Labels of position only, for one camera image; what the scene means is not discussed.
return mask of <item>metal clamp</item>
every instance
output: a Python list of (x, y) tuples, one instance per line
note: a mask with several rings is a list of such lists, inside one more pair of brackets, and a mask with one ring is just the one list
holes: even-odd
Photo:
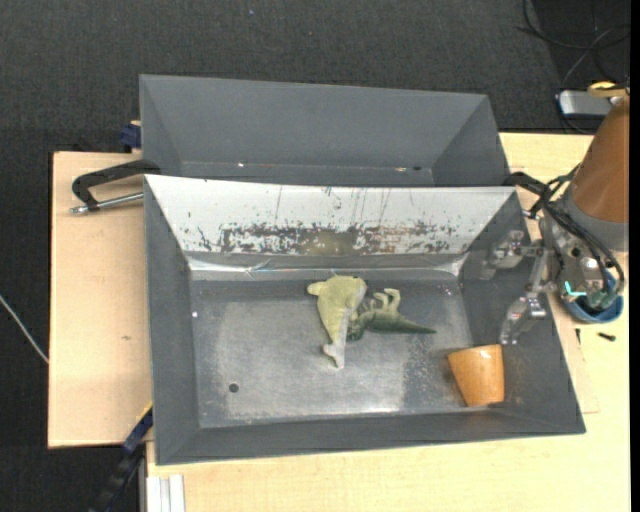
[(142, 199), (142, 193), (129, 194), (122, 197), (116, 197), (114, 199), (107, 199), (105, 201), (98, 201), (89, 189), (112, 181), (121, 180), (137, 174), (161, 174), (160, 168), (149, 160), (136, 160), (123, 165), (117, 165), (115, 167), (109, 167), (100, 171), (90, 172), (77, 177), (71, 190), (73, 193), (84, 203), (82, 206), (76, 206), (71, 208), (71, 213), (86, 213), (95, 212), (102, 208), (110, 206), (116, 206), (129, 201), (135, 201)]
[(540, 304), (540, 293), (555, 289), (555, 283), (544, 279), (544, 270), (547, 267), (551, 251), (541, 245), (541, 241), (537, 241), (523, 252), (526, 256), (535, 255), (536, 259), (529, 282), (525, 286), (526, 295), (516, 299), (507, 310), (500, 330), (500, 343), (502, 344), (517, 343), (523, 332), (527, 332), (538, 321), (547, 317), (546, 310)]

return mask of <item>green toy dinosaur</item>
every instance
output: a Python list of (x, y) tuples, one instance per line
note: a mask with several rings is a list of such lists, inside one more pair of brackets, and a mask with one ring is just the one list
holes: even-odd
[(356, 341), (362, 338), (365, 329), (374, 332), (394, 333), (426, 333), (433, 334), (436, 331), (424, 325), (407, 320), (398, 312), (400, 305), (400, 292), (393, 288), (385, 288), (384, 293), (374, 293), (373, 296), (382, 302), (382, 307), (376, 308), (375, 300), (369, 302), (369, 306), (362, 305), (358, 314), (353, 313), (349, 318), (347, 340)]
[(357, 276), (333, 276), (310, 284), (307, 292), (318, 297), (318, 312), (331, 343), (322, 347), (338, 369), (344, 368), (344, 349), (349, 319), (356, 315), (367, 284)]

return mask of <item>black cable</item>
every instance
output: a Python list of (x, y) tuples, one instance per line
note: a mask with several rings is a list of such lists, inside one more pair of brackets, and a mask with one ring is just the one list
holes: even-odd
[(530, 214), (535, 216), (543, 207), (545, 207), (551, 201), (551, 198), (556, 194), (556, 192), (558, 192), (560, 187), (566, 182), (570, 181), (575, 176), (579, 168), (580, 168), (580, 164), (576, 165), (567, 174), (558, 176), (557, 178), (552, 179), (546, 184), (542, 182), (538, 182), (539, 183), (538, 188), (540, 190), (539, 192), (540, 199), (538, 199), (534, 203), (534, 205), (529, 209)]
[[(522, 0), (522, 13), (524, 16), (524, 20), (527, 23), (527, 28), (522, 28), (522, 27), (517, 27), (518, 30), (521, 30), (527, 34), (530, 34), (532, 36), (535, 36), (539, 39), (542, 39), (543, 41), (550, 43), (550, 44), (554, 44), (556, 46), (561, 46), (563, 48), (569, 48), (572, 50), (592, 50), (593, 49), (593, 44), (595, 41), (592, 41), (591, 44), (584, 46), (584, 45), (579, 45), (579, 44), (573, 44), (573, 43), (567, 43), (564, 41), (559, 41), (557, 39), (553, 39), (552, 37), (549, 37), (547, 34), (545, 34), (542, 30), (537, 29), (536, 27), (534, 27), (533, 22), (531, 21), (531, 18), (529, 17), (529, 11), (527, 9), (527, 3), (528, 0)], [(611, 32), (612, 30), (617, 30), (619, 28), (631, 28), (631, 24), (629, 23), (622, 23), (619, 25), (614, 25), (613, 27), (609, 27), (607, 30), (605, 30), (604, 32), (602, 32), (602, 34), (600, 34), (600, 36), (597, 36), (596, 39), (599, 41), (602, 39), (603, 35), (608, 35), (609, 32)], [(618, 43), (621, 43), (622, 41), (624, 41), (625, 39), (627, 39), (627, 37), (630, 37), (630, 33), (629, 34), (625, 34), (624, 36), (620, 37), (619, 39), (615, 39), (613, 41), (610, 41), (609, 43), (603, 44), (601, 46), (598, 46), (597, 49), (598, 50), (603, 50), (605, 48), (610, 48), (611, 46), (615, 46)]]
[[(616, 257), (613, 255), (613, 253), (599, 239), (594, 237), (591, 233), (589, 233), (589, 231), (582, 228), (578, 223), (576, 223), (568, 213), (560, 210), (556, 203), (551, 202), (552, 197), (556, 194), (556, 192), (559, 190), (562, 184), (571, 180), (571, 178), (575, 176), (579, 167), (580, 165), (578, 164), (568, 174), (565, 174), (564, 176), (560, 176), (558, 178), (555, 178), (549, 181), (546, 185), (546, 191), (543, 193), (540, 200), (544, 205), (544, 209), (549, 212), (551, 217), (561, 227), (563, 227), (565, 230), (567, 230), (574, 236), (584, 241), (584, 243), (589, 248), (589, 251), (591, 252), (592, 256), (598, 263), (598, 268), (600, 269), (600, 273), (603, 278), (603, 284), (607, 292), (609, 292), (610, 287), (609, 287), (609, 280), (607, 278), (607, 271), (606, 271), (604, 262), (602, 261), (602, 258), (598, 254), (598, 251), (604, 254), (607, 261), (610, 262), (616, 269), (616, 273), (618, 274), (618, 280), (616, 281), (616, 293), (620, 293), (623, 290), (624, 284), (625, 284), (624, 270), (622, 269), (622, 266), (620, 265)], [(550, 189), (550, 185), (555, 183), (557, 183), (556, 186), (553, 189)]]
[(40, 345), (38, 345), (38, 342), (31, 335), (31, 333), (29, 332), (29, 329), (27, 329), (27, 326), (24, 324), (24, 322), (18, 316), (18, 313), (16, 313), (15, 310), (9, 305), (9, 303), (5, 300), (5, 298), (2, 296), (2, 294), (0, 294), (0, 305), (2, 305), (7, 310), (9, 315), (11, 315), (11, 317), (18, 324), (18, 327), (20, 327), (20, 330), (22, 331), (22, 333), (27, 338), (27, 341), (31, 344), (33, 349), (38, 353), (38, 355), (40, 356), (40, 359), (42, 359), (45, 363), (49, 364), (49, 358), (44, 353), (44, 350), (42, 350)]
[(585, 50), (585, 52), (576, 60), (576, 62), (569, 68), (569, 71), (567, 71), (564, 75), (564, 78), (562, 79), (562, 83), (561, 83), (561, 89), (564, 89), (564, 87), (566, 86), (567, 81), (569, 80), (569, 77), (576, 72), (576, 69), (578, 69), (580, 67), (580, 64), (582, 64), (584, 62), (584, 60), (589, 57), (592, 52), (594, 51), (598, 51), (601, 50), (602, 48), (605, 48), (605, 46), (598, 46), (598, 43), (604, 39), (605, 37), (607, 37), (611, 32), (613, 32), (614, 30), (619, 30), (621, 28), (628, 28), (629, 31), (624, 35), (624, 37), (620, 38), (619, 40), (617, 40), (617, 42), (622, 42), (624, 41), (627, 37), (631, 36), (631, 25), (628, 23), (622, 23), (620, 25), (614, 25), (613, 27), (609, 27), (607, 30), (605, 30), (604, 32), (602, 32), (602, 34), (600, 34), (599, 36), (597, 36), (589, 46), (587, 46), (586, 48), (583, 48)]

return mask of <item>white wire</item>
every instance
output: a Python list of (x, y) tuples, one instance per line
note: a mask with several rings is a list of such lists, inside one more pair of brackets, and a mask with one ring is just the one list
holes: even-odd
[(38, 355), (42, 358), (42, 360), (45, 363), (49, 364), (49, 358), (42, 351), (42, 349), (40, 348), (40, 345), (36, 343), (36, 340), (33, 339), (33, 336), (31, 336), (31, 334), (29, 333), (25, 325), (22, 323), (22, 320), (20, 320), (20, 317), (17, 315), (17, 313), (11, 308), (11, 306), (9, 306), (7, 301), (4, 300), (4, 297), (2, 296), (2, 294), (0, 294), (0, 302), (5, 307), (5, 309), (9, 312), (9, 314), (13, 317), (16, 323), (20, 326), (20, 329), (22, 329), (22, 332), (27, 337), (27, 339), (29, 340), (29, 343), (31, 343), (31, 346), (35, 349)]

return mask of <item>orange cup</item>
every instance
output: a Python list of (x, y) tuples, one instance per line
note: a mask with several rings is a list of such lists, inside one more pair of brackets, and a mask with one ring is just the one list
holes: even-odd
[(469, 407), (504, 401), (502, 345), (459, 350), (449, 354), (447, 359)]

